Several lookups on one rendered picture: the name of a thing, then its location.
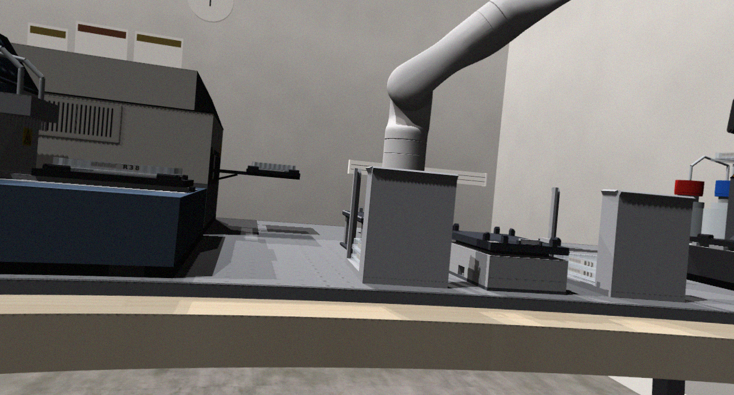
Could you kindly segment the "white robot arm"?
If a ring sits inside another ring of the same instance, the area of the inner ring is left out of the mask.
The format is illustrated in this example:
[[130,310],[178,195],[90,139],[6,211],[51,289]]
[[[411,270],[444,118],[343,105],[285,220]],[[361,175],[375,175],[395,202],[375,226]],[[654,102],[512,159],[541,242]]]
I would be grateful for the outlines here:
[[394,69],[387,83],[391,104],[382,167],[424,171],[434,89],[569,1],[490,0],[437,44]]

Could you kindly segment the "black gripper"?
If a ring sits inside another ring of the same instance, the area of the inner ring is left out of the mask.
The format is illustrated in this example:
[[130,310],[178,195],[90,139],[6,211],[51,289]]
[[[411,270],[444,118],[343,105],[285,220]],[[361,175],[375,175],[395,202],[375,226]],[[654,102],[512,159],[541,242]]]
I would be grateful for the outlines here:
[[727,133],[734,134],[734,98],[732,100],[731,115],[727,123]]

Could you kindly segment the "red bottle cap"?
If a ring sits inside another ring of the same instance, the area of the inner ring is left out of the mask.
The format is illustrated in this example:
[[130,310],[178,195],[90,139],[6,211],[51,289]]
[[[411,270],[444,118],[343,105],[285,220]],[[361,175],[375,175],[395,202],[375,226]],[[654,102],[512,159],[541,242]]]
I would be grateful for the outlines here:
[[674,192],[694,192],[704,194],[703,181],[676,180]]

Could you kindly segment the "white plastic bottle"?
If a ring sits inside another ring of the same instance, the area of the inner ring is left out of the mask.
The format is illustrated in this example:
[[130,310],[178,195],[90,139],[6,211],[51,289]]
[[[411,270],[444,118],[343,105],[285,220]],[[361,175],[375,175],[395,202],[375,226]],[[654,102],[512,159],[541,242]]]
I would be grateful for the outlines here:
[[714,238],[725,238],[727,210],[703,209],[701,234],[712,234]]

